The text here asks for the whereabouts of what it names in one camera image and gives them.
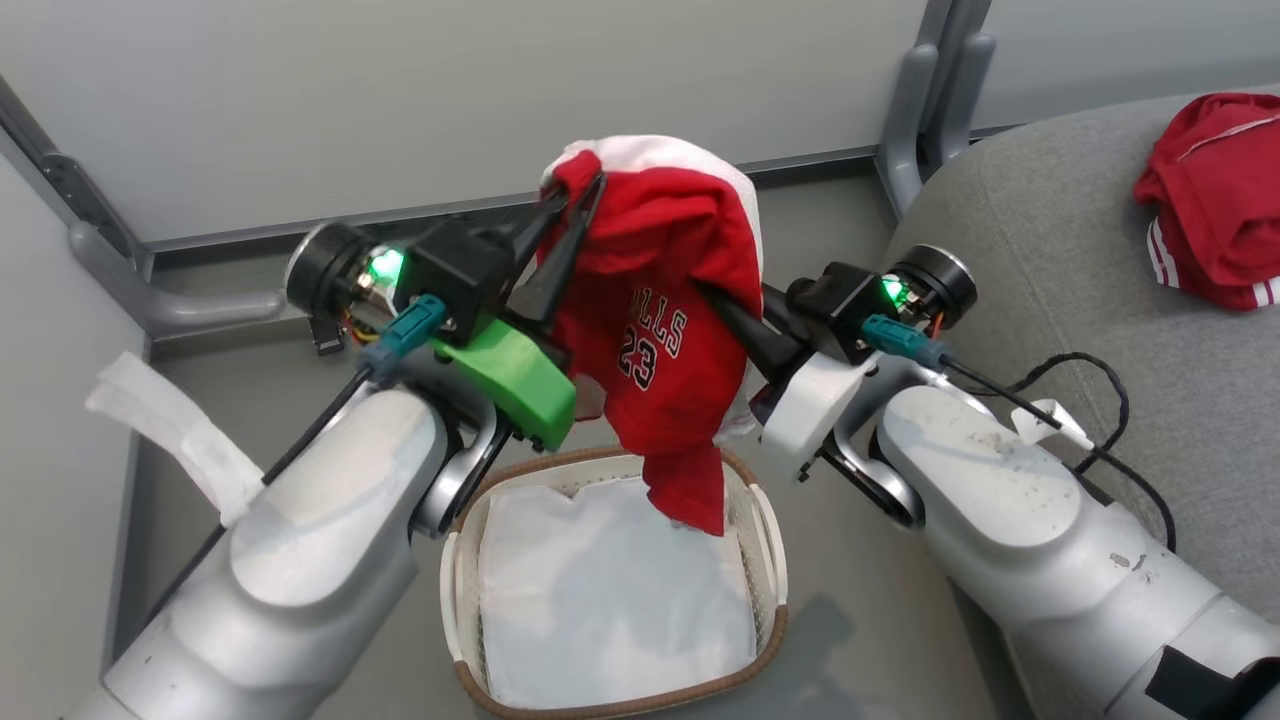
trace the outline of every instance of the white cable tag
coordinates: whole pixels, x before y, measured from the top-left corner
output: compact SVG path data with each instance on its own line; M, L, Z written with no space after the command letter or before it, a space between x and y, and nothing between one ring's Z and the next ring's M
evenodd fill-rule
M189 397L132 352L97 378L84 407L129 425L173 455L224 527L244 515L262 489L262 470Z
M1018 430L1018 434L1023 439L1038 443L1047 437L1062 434L1084 450L1093 448L1093 441L1084 434L1084 428L1082 428L1080 424L1075 421L1075 418L1073 418L1071 414L1062 407L1062 404L1056 400L1037 400L1032 402L1032 405L1043 410L1046 415L1052 416L1059 423L1062 423L1062 429L1059 430L1057 428L1041 421L1038 418L1021 407L1014 407L1010 416L1014 420L1014 429Z

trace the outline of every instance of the white basket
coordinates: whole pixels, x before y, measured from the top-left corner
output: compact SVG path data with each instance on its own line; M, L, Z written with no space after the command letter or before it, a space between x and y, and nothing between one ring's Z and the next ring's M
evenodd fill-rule
M494 473L476 493L471 507L449 533L440 559L440 615L454 670L471 698L489 712L509 720L621 717L692 702L746 683L773 661L787 621L787 561L778 521L764 491L746 466L723 455L727 521L737 530L746 584L755 616L756 659L742 670L681 691L646 698L561 710L508 707L489 694L480 621L480 538L489 518L489 493L497 487L547 486L568 497L584 486L640 475L644 460L623 450L563 452Z

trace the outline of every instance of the basket handle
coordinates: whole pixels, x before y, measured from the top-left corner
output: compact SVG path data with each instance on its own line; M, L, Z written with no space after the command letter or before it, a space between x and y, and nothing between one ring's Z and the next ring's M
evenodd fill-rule
M454 662L462 660L462 647L458 643L457 593L453 592L453 561L456 559L454 546L457 544L458 533L449 533L440 556L440 619L444 625L444 643L449 647L449 655Z
M787 603L787 553L782 550L782 530L778 529L778 518L773 514L773 505L760 489L760 486L750 486L751 497L764 519L764 530L768 534L769 555L773 556L773 574L778 580L778 605Z

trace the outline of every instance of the gray sofa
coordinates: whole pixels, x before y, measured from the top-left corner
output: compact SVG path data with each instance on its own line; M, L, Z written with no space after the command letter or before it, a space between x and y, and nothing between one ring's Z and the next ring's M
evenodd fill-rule
M1157 286L1144 245L1153 211L1132 200L1152 143L1189 100L979 142L927 183L888 256L924 242L969 265L978 305L950 341L989 375L1014 382L1069 350L1114 365L1133 406L1115 452L1169 501L1179 555L1280 623L1280 307L1231 314ZM1029 393L1064 402L1092 437L1116 421L1115 393L1088 365L1059 368ZM1089 475L1164 537L1140 491L1111 468ZM1097 716L1043 660L1016 651L1041 720Z

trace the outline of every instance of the white stripe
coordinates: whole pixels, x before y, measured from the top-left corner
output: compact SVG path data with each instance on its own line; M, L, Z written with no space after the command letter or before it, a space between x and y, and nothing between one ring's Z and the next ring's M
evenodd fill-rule
M1160 229L1160 218L1156 218L1151 223L1152 237L1156 238L1156 247L1160 249L1160 256L1167 258L1165 260L1165 269L1169 270L1169 287L1181 287L1178 284L1178 263L1174 263L1174 256L1169 254L1169 249L1165 247L1165 233Z
M603 140L579 140L564 149L554 163L543 170L543 182L552 179L552 172L561 163L572 160L579 152L590 150L600 159L607 173L639 173L652 168L680 168L694 170L727 182L742 202L746 222L755 237L755 263L764 277L764 245L760 234L760 208L755 200L751 179L733 165L708 150L678 137L664 135L616 135Z
M1235 126L1231 129L1222 131L1222 132L1215 135L1213 137L1202 140L1202 141L1197 142L1196 145L1192 145L1190 149L1187 150L1187 152L1183 152L1178 158L1178 161L1181 163L1183 160L1187 159L1188 155L1190 155L1192 152L1199 150L1202 146L1208 145L1210 142L1213 142L1215 140L1222 140L1224 137L1231 137L1233 135L1242 133L1242 132L1244 132L1247 129L1253 129L1253 128L1256 128L1258 126L1265 126L1267 123L1274 123L1276 120L1280 120L1280 115L1271 115L1270 118L1262 118L1261 120L1253 120L1252 123L1244 123L1243 126Z
M1151 270L1156 273L1156 282L1164 284L1165 274L1160 272L1160 258L1156 258L1156 241L1151 237L1151 225L1147 227L1147 255L1151 255Z

